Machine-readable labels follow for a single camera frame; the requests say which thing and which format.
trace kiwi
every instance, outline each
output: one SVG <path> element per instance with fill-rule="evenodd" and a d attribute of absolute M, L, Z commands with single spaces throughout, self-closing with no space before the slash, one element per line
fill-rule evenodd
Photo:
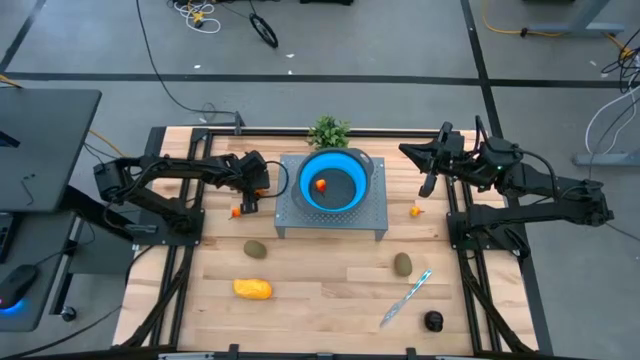
<path fill-rule="evenodd" d="M 393 259 L 393 268 L 398 276 L 409 276 L 413 271 L 411 258 L 406 253 L 399 253 Z"/>
<path fill-rule="evenodd" d="M 267 257 L 267 248 L 259 241 L 249 240 L 244 244 L 244 253 L 254 259 Z"/>

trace white cable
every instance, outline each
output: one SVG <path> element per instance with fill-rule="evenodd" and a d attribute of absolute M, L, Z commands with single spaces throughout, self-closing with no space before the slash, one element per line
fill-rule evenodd
<path fill-rule="evenodd" d="M 640 67 L 640 55 L 636 55 L 635 62 L 636 62 L 636 66 Z M 636 73 L 633 74 L 631 79 L 629 79 L 629 87 L 631 87 L 631 84 L 633 84 L 633 82 L 636 80 L 638 75 L 640 75 L 640 70 L 636 71 Z M 584 134 L 584 145 L 587 148 L 587 151 L 589 152 L 589 154 L 593 155 L 593 152 L 591 151 L 591 148 L 589 147 L 589 132 L 591 131 L 591 126 L 593 125 L 595 120 L 598 118 L 600 113 L 602 111 L 604 111 L 605 109 L 607 109 L 609 106 L 617 103 L 618 101 L 626 99 L 628 96 L 631 96 L 631 101 L 633 101 L 633 113 L 631 114 L 629 119 L 624 124 L 622 124 L 622 126 L 620 126 L 620 128 L 618 128 L 618 130 L 616 131 L 616 133 L 613 136 L 613 142 L 611 143 L 611 146 L 609 146 L 609 148 L 605 152 L 603 152 L 603 154 L 608 154 L 613 149 L 613 147 L 616 145 L 616 142 L 618 141 L 618 134 L 620 134 L 620 131 L 622 131 L 622 129 L 624 129 L 625 126 L 629 125 L 629 123 L 636 117 L 637 107 L 636 107 L 636 104 L 635 104 L 636 98 L 634 96 L 634 93 L 638 89 L 640 89 L 640 86 L 635 87 L 634 89 L 632 89 L 631 91 L 627 92 L 626 94 L 620 96 L 619 98 L 617 98 L 617 99 L 611 101 L 610 103 L 606 104 L 605 106 L 601 107 L 600 110 L 598 110 L 598 112 L 596 112 L 596 114 L 593 116 L 593 118 L 591 118 L 591 121 L 589 122 L 589 125 L 587 126 L 587 131 Z"/>
<path fill-rule="evenodd" d="M 220 24 L 220 21 L 213 19 L 213 18 L 203 18 L 202 21 L 204 22 L 208 22 L 208 21 L 213 21 L 216 24 L 218 24 L 218 28 L 214 31 L 206 31 L 206 30 L 201 30 L 196 28 L 195 26 L 191 25 L 190 20 L 193 20 L 194 16 L 193 14 L 189 11 L 189 6 L 188 5 L 183 5 L 181 7 L 178 7 L 177 3 L 173 3 L 173 8 L 178 10 L 178 12 L 180 13 L 180 15 L 182 15 L 182 17 L 185 20 L 185 23 L 187 24 L 187 27 L 191 30 L 203 33 L 203 34 L 215 34 L 218 31 L 220 31 L 220 29 L 222 29 L 222 24 Z M 201 6 L 198 8 L 198 12 L 202 12 L 205 15 L 211 14 L 215 11 L 215 7 L 213 6 L 213 4 L 205 4 L 204 6 Z"/>

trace black knob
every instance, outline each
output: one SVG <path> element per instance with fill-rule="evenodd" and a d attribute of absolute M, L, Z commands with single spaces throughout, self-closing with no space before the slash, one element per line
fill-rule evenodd
<path fill-rule="evenodd" d="M 424 315 L 424 325 L 433 332 L 442 331 L 444 317 L 437 311 L 429 311 Z"/>
<path fill-rule="evenodd" d="M 62 312 L 60 312 L 60 317 L 62 317 L 62 320 L 64 320 L 65 322 L 75 320 L 77 315 L 78 313 L 76 312 L 76 309 L 72 308 L 71 306 L 63 307 Z"/>

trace chair wheel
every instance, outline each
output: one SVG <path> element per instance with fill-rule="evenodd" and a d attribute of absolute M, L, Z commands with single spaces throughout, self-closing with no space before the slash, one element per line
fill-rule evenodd
<path fill-rule="evenodd" d="M 60 317 L 62 317 L 62 320 L 64 320 L 65 322 L 71 322 L 75 320 L 77 315 L 78 313 L 76 312 L 76 309 L 72 308 L 71 306 L 63 307 L 62 312 L 60 312 Z"/>

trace computer mouse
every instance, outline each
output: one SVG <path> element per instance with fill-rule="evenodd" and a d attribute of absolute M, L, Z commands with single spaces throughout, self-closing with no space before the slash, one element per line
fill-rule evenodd
<path fill-rule="evenodd" d="M 35 265 L 20 265 L 0 283 L 0 309 L 15 306 L 38 277 Z"/>

